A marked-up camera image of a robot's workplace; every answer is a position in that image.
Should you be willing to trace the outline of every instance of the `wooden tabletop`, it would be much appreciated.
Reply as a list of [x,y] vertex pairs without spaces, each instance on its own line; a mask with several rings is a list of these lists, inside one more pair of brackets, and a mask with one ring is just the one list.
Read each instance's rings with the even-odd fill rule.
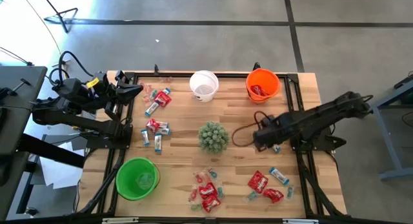
[[[108,78],[114,81],[115,71],[108,72]],[[301,195],[301,186],[297,169],[297,159],[287,142],[281,145],[281,152],[273,150],[258,152],[253,146],[236,147],[232,143],[221,155],[209,155],[198,147],[198,130],[206,121],[220,122],[231,135],[235,129],[254,122],[253,113],[261,110],[267,114],[278,116],[287,112],[285,89],[268,100],[265,104],[255,105],[245,91],[245,79],[219,79],[219,90],[215,98],[208,103],[199,102],[191,93],[189,78],[173,78],[170,83],[162,83],[158,78],[139,78],[151,84],[153,88],[171,89],[172,101],[167,107],[159,107],[151,116],[157,121],[167,122],[172,134],[162,138],[162,154],[154,152],[154,135],[149,134],[150,146],[144,147],[140,130],[145,128],[149,120],[144,115],[147,107],[142,97],[136,97],[133,110],[134,135],[125,161],[134,157],[145,157],[155,163],[161,174],[161,181],[155,190],[140,201],[127,201],[118,196],[116,216],[168,216],[168,217],[202,217],[214,216],[225,218],[304,218],[305,212]],[[304,108],[320,105],[316,76],[313,73],[299,74],[299,83]],[[108,119],[100,110],[97,119]],[[252,140],[255,127],[236,134],[235,141],[246,143]],[[83,208],[99,188],[108,150],[96,150],[86,161],[81,182],[79,184],[79,208]],[[339,176],[334,161],[325,152],[314,152],[316,171],[320,187],[338,210],[345,213],[345,204],[340,187]],[[222,204],[211,214],[203,211],[193,212],[188,204],[192,185],[196,183],[192,173],[205,167],[216,169],[223,183],[225,198]],[[267,188],[274,188],[287,194],[285,188],[276,178],[269,175],[269,169],[276,167],[290,179],[295,186],[292,200],[271,203],[269,198],[258,197],[255,201],[245,203],[243,198],[252,192],[247,183],[256,170],[267,175]],[[314,193],[310,188],[310,201],[316,211]],[[106,208],[110,203],[112,187],[106,197]]]

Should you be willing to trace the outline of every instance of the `concrete floor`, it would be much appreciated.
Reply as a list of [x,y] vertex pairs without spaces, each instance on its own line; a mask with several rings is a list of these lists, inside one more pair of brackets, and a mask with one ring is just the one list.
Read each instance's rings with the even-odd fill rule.
[[[13,1],[9,5],[14,10],[17,7],[24,10],[19,14],[32,21],[31,31],[36,31],[39,37],[22,40],[32,43],[27,47],[13,44],[16,39],[8,47],[37,60],[37,65],[50,66],[58,55],[50,36],[24,0]],[[42,17],[52,13],[44,0],[29,1]],[[284,0],[51,2],[59,10],[78,7],[78,18],[287,21]],[[291,3],[296,21],[413,22],[411,0],[291,0]],[[161,70],[249,71],[256,61],[275,72],[297,72],[290,31],[283,26],[75,25],[67,35],[59,25],[48,26],[61,50],[72,51],[91,72],[152,70],[155,63]],[[9,25],[8,29],[12,33],[15,26]],[[348,90],[373,94],[375,101],[406,77],[413,64],[411,28],[308,27],[297,28],[297,36],[305,72],[316,73],[323,102]],[[71,66],[70,74],[86,79],[76,65]],[[50,85],[46,84],[43,97],[51,96]],[[68,131],[66,127],[39,128],[32,123],[26,129],[36,137]],[[374,116],[343,120],[337,124],[335,135],[347,140],[347,145],[337,150],[336,157],[348,213],[357,218],[412,223],[413,178],[390,181],[378,178],[378,173],[392,169],[392,164]],[[72,210],[74,194],[74,188],[35,187],[29,205],[39,209],[38,217],[66,214]],[[14,215],[12,209],[9,219],[24,217]]]

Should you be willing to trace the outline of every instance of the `white paper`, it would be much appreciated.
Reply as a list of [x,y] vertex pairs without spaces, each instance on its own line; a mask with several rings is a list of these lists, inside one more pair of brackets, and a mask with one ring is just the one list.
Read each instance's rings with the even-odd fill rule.
[[[63,143],[59,145],[60,148],[69,150],[81,156],[84,156],[84,150],[73,150],[72,143]],[[82,176],[83,169],[58,163],[51,159],[40,158],[45,183],[47,186],[53,184],[53,189],[65,188],[77,185],[77,182]]]

